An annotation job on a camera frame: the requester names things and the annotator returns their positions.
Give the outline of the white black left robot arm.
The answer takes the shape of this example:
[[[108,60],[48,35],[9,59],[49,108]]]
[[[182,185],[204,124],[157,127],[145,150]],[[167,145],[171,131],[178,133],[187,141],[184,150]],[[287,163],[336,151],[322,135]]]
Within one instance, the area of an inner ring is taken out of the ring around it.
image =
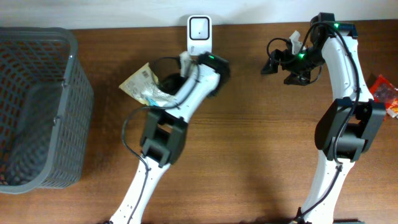
[[[231,76],[229,62],[211,52],[191,58],[184,52],[175,58],[179,71],[156,82],[172,100],[164,105],[150,102],[134,109],[124,120],[121,140],[126,149],[127,126],[133,116],[146,110],[147,117],[140,139],[136,174],[119,208],[111,216],[112,224],[141,223],[146,206],[167,170],[179,159],[188,133],[188,124],[205,98],[218,94]]]

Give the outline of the yellow snack bag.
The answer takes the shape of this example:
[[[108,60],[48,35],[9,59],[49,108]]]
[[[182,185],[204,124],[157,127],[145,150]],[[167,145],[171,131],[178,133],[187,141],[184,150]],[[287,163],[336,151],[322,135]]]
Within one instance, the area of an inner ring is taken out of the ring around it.
[[[159,79],[146,63],[138,71],[119,85],[123,92],[147,106],[163,107],[170,103],[174,96],[162,92],[159,87]]]

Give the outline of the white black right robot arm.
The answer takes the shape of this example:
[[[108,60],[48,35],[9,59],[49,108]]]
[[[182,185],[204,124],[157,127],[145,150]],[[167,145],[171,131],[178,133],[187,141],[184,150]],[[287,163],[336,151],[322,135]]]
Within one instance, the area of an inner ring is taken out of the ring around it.
[[[362,154],[367,152],[386,115],[363,77],[358,57],[358,32],[352,23],[338,22],[321,12],[310,21],[303,41],[294,32],[285,39],[285,50],[267,51],[262,75],[290,74],[286,85],[314,83],[314,68],[328,67],[333,102],[315,129],[318,163],[310,193],[292,223],[333,223],[343,184]]]

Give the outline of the red snack bag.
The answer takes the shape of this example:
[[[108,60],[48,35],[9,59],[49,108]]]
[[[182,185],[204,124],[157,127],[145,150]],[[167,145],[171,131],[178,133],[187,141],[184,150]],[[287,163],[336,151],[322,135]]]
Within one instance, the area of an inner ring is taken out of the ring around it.
[[[379,75],[370,88],[376,102],[384,103],[386,110],[397,107],[397,88],[384,76]]]

